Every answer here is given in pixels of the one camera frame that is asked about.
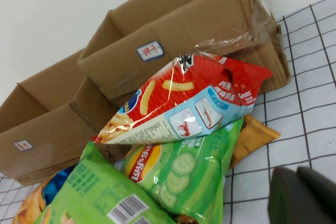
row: white wall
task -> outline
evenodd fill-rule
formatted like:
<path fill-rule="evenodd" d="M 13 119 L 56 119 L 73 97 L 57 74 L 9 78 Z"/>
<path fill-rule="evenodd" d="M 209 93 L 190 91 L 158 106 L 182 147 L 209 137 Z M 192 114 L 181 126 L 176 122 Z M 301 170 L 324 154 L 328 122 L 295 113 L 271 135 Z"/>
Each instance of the white wall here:
<path fill-rule="evenodd" d="M 83 48 L 126 0 L 0 0 L 0 104 L 16 82 Z M 269 0 L 276 17 L 318 0 Z"/>

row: grid pattern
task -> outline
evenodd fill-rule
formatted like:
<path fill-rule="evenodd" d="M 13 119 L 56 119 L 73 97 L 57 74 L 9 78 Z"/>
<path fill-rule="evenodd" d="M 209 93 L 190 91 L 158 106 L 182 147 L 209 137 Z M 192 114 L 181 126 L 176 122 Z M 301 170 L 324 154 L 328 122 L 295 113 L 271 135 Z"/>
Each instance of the grid pattern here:
<path fill-rule="evenodd" d="M 279 20 L 292 81 L 260 95 L 252 115 L 280 139 L 250 154 L 224 186 L 225 224 L 269 223 L 267 202 L 275 167 L 309 166 L 336 182 L 336 0 L 324 0 Z M 123 161 L 114 166 L 121 168 Z M 0 173 L 0 224 L 12 218 L 34 186 Z"/>

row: lay's chip bag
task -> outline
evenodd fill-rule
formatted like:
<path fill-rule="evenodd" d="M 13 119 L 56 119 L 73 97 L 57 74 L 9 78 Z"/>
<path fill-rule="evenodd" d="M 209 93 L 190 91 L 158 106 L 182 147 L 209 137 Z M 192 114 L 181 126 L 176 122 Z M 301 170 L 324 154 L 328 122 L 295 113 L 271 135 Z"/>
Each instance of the lay's chip bag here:
<path fill-rule="evenodd" d="M 168 213 L 200 224 L 222 223 L 224 176 L 242 122 L 204 137 L 139 146 L 121 171 Z"/>
<path fill-rule="evenodd" d="M 136 92 L 96 141 L 153 144 L 209 135 L 251 112 L 271 75 L 222 56 L 179 56 Z"/>
<path fill-rule="evenodd" d="M 93 142 L 36 224 L 175 223 L 151 197 L 105 160 Z"/>

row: open cardboard box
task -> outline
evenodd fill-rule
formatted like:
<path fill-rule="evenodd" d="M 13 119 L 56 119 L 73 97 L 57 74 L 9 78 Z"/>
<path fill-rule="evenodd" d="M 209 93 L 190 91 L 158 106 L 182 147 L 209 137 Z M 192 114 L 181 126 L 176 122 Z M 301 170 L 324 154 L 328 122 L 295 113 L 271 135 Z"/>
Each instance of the open cardboard box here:
<path fill-rule="evenodd" d="M 118 106 L 172 59 L 198 50 L 269 68 L 268 92 L 290 80 L 284 54 L 271 42 L 276 29 L 260 0 L 129 0 L 108 12 L 79 65 Z"/>
<path fill-rule="evenodd" d="M 81 51 L 17 84 L 0 107 L 0 172 L 23 185 L 74 165 L 117 109 L 80 71 Z M 114 162 L 128 146 L 98 146 Z"/>

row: barcode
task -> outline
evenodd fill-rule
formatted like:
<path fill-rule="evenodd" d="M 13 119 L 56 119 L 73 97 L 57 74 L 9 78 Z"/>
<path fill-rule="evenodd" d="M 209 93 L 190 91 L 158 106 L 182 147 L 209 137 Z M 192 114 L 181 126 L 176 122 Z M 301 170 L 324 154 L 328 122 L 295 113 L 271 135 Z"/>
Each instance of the barcode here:
<path fill-rule="evenodd" d="M 134 224 L 151 224 L 145 217 L 140 217 Z"/>
<path fill-rule="evenodd" d="M 117 204 L 117 206 L 113 208 L 107 216 L 113 220 L 115 224 L 127 224 L 147 209 L 149 209 L 149 206 L 133 194 Z"/>

